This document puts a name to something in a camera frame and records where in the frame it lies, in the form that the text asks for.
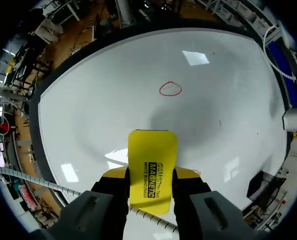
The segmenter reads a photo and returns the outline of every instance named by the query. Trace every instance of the cable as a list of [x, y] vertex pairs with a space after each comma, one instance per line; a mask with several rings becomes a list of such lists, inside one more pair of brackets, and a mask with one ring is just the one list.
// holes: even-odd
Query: cable
[[32, 183], [35, 183], [35, 184], [39, 184], [39, 185], [45, 186], [47, 188], [54, 189], [56, 191], [63, 192], [63, 193], [66, 193], [66, 194], [70, 194], [70, 195], [73, 195], [73, 196], [78, 197], [79, 195], [81, 195], [81, 193], [78, 192], [78, 191], [74, 191], [74, 190], [66, 188], [64, 186], [60, 186], [60, 185], [57, 185], [57, 184], [49, 182], [49, 181], [45, 181], [45, 180], [40, 179], [40, 178], [30, 176], [30, 175], [27, 175], [27, 174], [22, 173], [20, 171], [15, 171], [15, 170], [7, 168], [7, 167], [0, 167], [0, 174], [6, 174], [6, 175], [13, 176], [13, 177], [17, 177], [19, 179], [24, 179], [26, 181], [29, 181], [29, 182], [32, 182]]
[[267, 38], [267, 35], [269, 33], [269, 31], [271, 31], [272, 29], [276, 28], [277, 25], [273, 25], [273, 26], [270, 26], [265, 34], [264, 34], [264, 37], [263, 37], [263, 51], [264, 51], [264, 55], [266, 57], [266, 59], [268, 60], [269, 64], [272, 66], [272, 68], [274, 68], [279, 74], [281, 74], [282, 76], [284, 76], [285, 78], [287, 79], [291, 79], [291, 80], [296, 80], [297, 78], [295, 76], [290, 76], [290, 75], [287, 75], [285, 74], [284, 72], [282, 72], [277, 66], [274, 65], [273, 62], [271, 62], [271, 60], [269, 59], [268, 55], [267, 55], [267, 52], [266, 52], [266, 47], [265, 47], [265, 43], [266, 43], [266, 38]]
[[[25, 173], [22, 173], [20, 171], [15, 171], [13, 169], [7, 168], [7, 167], [0, 167], [0, 174], [6, 174], [6, 175], [10, 175], [10, 176], [14, 176], [17, 177], [19, 179], [23, 179], [35, 184], [39, 184], [42, 186], [45, 186], [47, 188], [62, 192], [62, 193], [66, 193], [66, 194], [70, 194], [73, 196], [80, 196], [81, 192], [78, 191], [74, 191], [72, 189], [57, 185], [55, 183], [49, 182], [49, 181], [45, 181], [43, 179], [37, 178], [37, 177], [33, 177], [30, 175], [27, 175]], [[147, 219], [152, 223], [155, 223], [158, 226], [163, 227], [165, 230], [169, 230], [170, 232], [174, 233], [174, 234], [178, 234], [179, 230], [178, 230], [178, 226], [176, 226], [175, 224], [166, 221], [162, 218], [159, 218], [158, 216], [155, 216], [153, 214], [150, 214], [146, 211], [140, 210], [140, 209], [136, 209], [132, 206], [128, 206], [129, 212], [136, 214], [137, 216], [141, 216], [143, 219]]]

